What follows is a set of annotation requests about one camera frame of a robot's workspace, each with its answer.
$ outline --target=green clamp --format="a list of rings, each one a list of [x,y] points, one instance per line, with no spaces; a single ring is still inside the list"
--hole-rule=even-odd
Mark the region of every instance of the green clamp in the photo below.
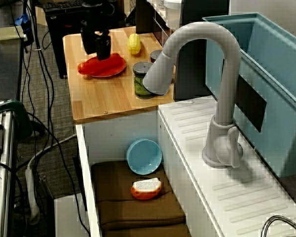
[[[24,105],[18,100],[10,100],[0,104],[0,114],[13,111],[18,122],[17,139],[25,139],[33,133],[33,127]]]

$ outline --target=carpet floor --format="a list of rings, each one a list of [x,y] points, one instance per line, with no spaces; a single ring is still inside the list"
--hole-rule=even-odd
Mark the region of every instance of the carpet floor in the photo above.
[[[38,25],[38,38],[41,40],[45,33],[48,32],[46,26]],[[47,34],[44,40],[44,46],[46,47],[50,42],[49,34]],[[75,133],[75,128],[72,120],[72,110],[70,104],[70,95],[68,89],[68,82],[66,79],[61,79],[58,74],[58,68],[54,56],[54,51],[52,45],[48,47],[47,50],[43,50],[43,54],[46,60],[48,71],[52,77],[54,84],[54,102],[51,109],[51,117],[54,126],[54,135],[56,138],[61,141]],[[29,61],[29,53],[25,53],[25,63],[27,65]],[[30,64],[28,72],[30,74],[30,85],[29,92],[31,99],[35,108],[35,115],[47,126],[47,108],[48,108],[48,93],[46,89],[45,80],[41,71],[39,57],[37,52],[31,53]],[[25,81],[26,70],[23,67],[22,71],[22,85]],[[47,84],[49,86],[49,98],[51,99],[51,83],[48,76],[46,75]],[[28,93],[28,81],[29,77],[27,76],[25,81],[25,89],[23,92],[23,103],[28,112],[33,113],[33,109],[30,103],[30,97]],[[32,158],[35,154],[35,151],[38,152],[42,150],[47,139],[47,133],[42,136],[37,134],[36,148],[35,148],[35,137],[32,135],[30,138],[20,141],[18,146],[19,154],[22,156],[18,166],[24,163],[25,161]],[[74,180],[75,189],[77,192],[80,192],[77,177],[75,174],[74,163],[72,155],[77,153],[77,140],[76,138],[71,139],[68,142],[65,142],[61,145],[62,151],[64,154],[64,159],[68,170],[70,171],[72,178]],[[20,178],[22,187],[25,193],[26,190],[26,181],[25,181],[25,169],[26,166],[22,167],[17,175]],[[37,172],[40,178],[46,179],[48,186],[54,198],[60,198],[63,196],[71,195],[74,193],[71,181],[69,176],[64,168],[62,158],[59,152],[58,147],[52,148],[48,153],[41,157],[39,165],[37,167]],[[38,197],[37,202],[41,209],[41,212],[46,214],[46,201],[45,201],[45,192],[43,191],[42,184],[38,186],[37,189]],[[20,192],[18,187],[16,187],[15,195],[18,197]],[[26,200],[26,211],[27,216],[29,216],[29,204]],[[24,235],[24,223],[22,221],[21,212],[18,209],[15,209],[14,216],[14,236],[23,237],[45,237],[47,236],[47,222],[45,216],[42,214],[41,221],[35,225],[27,225],[26,234]]]

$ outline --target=faucet spout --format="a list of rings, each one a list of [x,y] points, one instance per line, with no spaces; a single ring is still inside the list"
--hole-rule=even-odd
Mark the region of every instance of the faucet spout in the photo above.
[[[168,38],[161,54],[147,72],[143,85],[154,94],[166,94],[171,84],[173,65],[181,47],[198,39],[214,41],[224,53],[215,122],[220,125],[232,124],[241,54],[237,39],[223,26],[211,22],[194,22],[176,30]]]
[[[290,220],[290,219],[288,219],[287,217],[284,217],[284,216],[272,216],[265,222],[265,224],[264,224],[264,226],[262,228],[261,237],[266,237],[267,230],[274,221],[285,222],[285,223],[289,224],[291,227],[293,227],[296,230],[296,223],[294,221],[292,221],[292,220]]]
[[[154,94],[166,94],[180,48],[197,39],[214,41],[224,53],[218,103],[209,126],[202,157],[211,167],[237,168],[240,166],[243,150],[237,143],[238,130],[234,128],[233,112],[241,54],[238,41],[231,32],[211,22],[194,22],[179,28],[164,44],[161,54],[145,75],[143,85]]]

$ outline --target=jar lid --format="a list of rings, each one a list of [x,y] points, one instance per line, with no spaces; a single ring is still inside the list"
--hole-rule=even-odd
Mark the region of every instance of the jar lid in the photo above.
[[[150,58],[156,60],[159,57],[161,52],[162,52],[162,50],[155,50],[155,51],[151,52]]]
[[[151,62],[139,62],[133,66],[135,74],[146,74],[149,68],[153,65]]]

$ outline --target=gray can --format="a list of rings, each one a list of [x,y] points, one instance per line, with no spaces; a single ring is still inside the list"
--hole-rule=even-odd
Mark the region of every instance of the gray can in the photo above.
[[[143,86],[143,79],[149,68],[153,65],[151,62],[139,62],[133,66],[135,95],[140,99],[150,99],[153,97]]]
[[[150,54],[150,60],[152,63],[154,63],[157,60],[161,52],[162,50],[155,50]]]

